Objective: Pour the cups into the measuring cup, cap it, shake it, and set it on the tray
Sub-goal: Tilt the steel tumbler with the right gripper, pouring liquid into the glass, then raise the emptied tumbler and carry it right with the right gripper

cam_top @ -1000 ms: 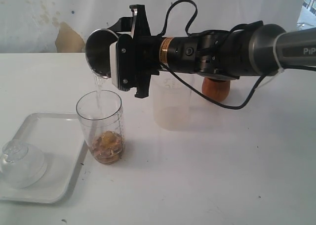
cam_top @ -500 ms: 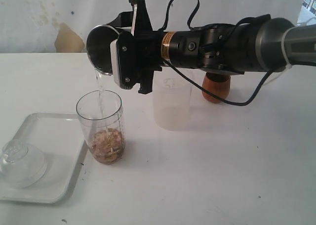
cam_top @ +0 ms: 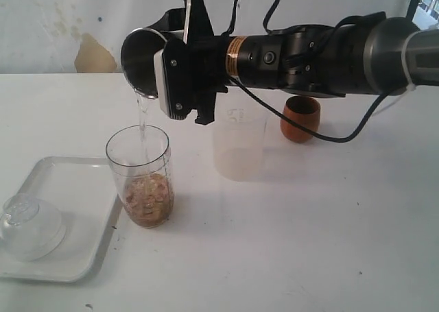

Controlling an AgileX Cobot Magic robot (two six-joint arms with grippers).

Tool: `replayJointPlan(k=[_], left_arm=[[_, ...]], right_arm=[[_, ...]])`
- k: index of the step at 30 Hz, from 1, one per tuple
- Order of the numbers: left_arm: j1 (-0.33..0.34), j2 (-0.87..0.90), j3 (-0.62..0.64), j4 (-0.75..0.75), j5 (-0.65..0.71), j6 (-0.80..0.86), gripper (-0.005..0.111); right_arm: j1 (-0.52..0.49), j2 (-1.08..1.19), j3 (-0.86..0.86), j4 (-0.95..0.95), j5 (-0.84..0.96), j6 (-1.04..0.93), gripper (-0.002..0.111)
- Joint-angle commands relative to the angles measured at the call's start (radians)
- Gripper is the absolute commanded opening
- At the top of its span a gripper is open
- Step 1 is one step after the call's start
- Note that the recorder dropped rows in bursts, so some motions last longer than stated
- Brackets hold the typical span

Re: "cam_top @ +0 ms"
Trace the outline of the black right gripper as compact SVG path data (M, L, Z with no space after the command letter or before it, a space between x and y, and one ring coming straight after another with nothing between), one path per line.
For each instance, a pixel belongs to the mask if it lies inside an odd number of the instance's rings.
M184 8L173 8L146 27L155 32L183 33L182 86L178 103L182 111L197 112L195 122L208 125L215 120L218 93L226 93L222 49L226 41L213 32L204 0L183 0Z

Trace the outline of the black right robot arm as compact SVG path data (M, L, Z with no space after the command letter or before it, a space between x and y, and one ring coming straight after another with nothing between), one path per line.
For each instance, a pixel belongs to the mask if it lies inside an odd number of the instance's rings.
M438 85L438 31L384 12L348 16L334 26L300 24L236 36L215 34L204 0L183 0L141 30L137 91L164 103L168 117L214 120L215 97L229 86L313 97L400 95Z

